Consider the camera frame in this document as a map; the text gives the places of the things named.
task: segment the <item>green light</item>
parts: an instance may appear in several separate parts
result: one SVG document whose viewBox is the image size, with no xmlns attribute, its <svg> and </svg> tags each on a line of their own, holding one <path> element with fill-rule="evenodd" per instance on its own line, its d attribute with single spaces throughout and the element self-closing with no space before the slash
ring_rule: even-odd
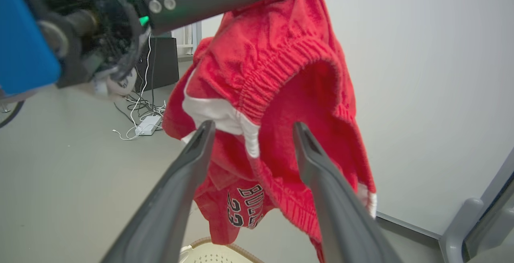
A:
<svg viewBox="0 0 514 263">
<path fill-rule="evenodd" d="M 148 23 L 149 20 L 150 20 L 150 18 L 148 16 L 143 16 L 143 17 L 139 18 L 139 23 L 141 23 L 141 26 L 144 26 L 145 24 Z"/>
</svg>

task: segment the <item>blue plastic cover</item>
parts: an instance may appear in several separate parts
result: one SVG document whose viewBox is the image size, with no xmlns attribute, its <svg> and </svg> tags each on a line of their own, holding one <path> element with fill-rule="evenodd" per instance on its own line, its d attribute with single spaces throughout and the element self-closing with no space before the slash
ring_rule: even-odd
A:
<svg viewBox="0 0 514 263">
<path fill-rule="evenodd" d="M 55 83 L 61 67 L 24 0 L 0 0 L 0 9 L 0 88 L 13 95 Z"/>
</svg>

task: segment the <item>white power adapter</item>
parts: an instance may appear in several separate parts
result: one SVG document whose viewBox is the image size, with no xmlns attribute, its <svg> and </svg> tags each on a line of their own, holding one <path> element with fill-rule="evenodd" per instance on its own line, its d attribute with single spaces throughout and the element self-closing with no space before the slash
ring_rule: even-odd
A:
<svg viewBox="0 0 514 263">
<path fill-rule="evenodd" d="M 136 127 L 136 134 L 153 135 L 155 129 L 160 124 L 162 117 L 160 115 L 149 115 Z"/>
</svg>

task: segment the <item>red fabric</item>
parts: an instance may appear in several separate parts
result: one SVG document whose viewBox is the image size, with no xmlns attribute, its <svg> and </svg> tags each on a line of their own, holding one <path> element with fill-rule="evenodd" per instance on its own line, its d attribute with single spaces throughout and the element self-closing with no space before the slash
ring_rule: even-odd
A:
<svg viewBox="0 0 514 263">
<path fill-rule="evenodd" d="M 226 13 L 216 36 L 200 43 L 169 99 L 163 127 L 177 139 L 195 130 L 184 111 L 184 91 L 226 100 L 236 109 L 235 119 L 244 116 L 260 126 L 258 157 L 245 148 L 248 137 L 216 130 L 208 177 L 195 193 L 213 243 L 233 243 L 239 227 L 253 228 L 269 210 L 280 208 L 311 237 L 322 260 L 320 228 L 312 193 L 298 174 L 292 124 L 307 124 L 354 190 L 360 183 L 376 192 L 355 121 L 352 82 L 324 1 L 269 0 Z M 259 188 L 262 192 L 251 192 L 258 199 L 243 196 Z M 248 206 L 249 199 L 256 205 Z"/>
</svg>

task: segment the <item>gray floor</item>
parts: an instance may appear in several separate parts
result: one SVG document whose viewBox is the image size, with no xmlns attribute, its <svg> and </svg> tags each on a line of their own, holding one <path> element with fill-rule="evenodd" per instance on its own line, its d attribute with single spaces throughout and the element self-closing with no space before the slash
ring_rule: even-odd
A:
<svg viewBox="0 0 514 263">
<path fill-rule="evenodd" d="M 183 73 L 187 63 L 181 64 Z M 167 99 L 171 90 L 157 89 L 156 100 Z M 130 127 L 111 101 L 80 88 L 46 88 L 27 100 L 20 115 L 0 130 L 0 262 L 102 258 L 182 150 L 163 131 L 133 141 L 112 132 Z M 434 245 L 390 229 L 384 233 L 404 262 L 442 262 Z M 193 206 L 184 244 L 205 236 L 207 221 Z M 255 230 L 242 229 L 236 243 L 266 263 L 317 262 L 308 237 L 278 210 Z"/>
</svg>

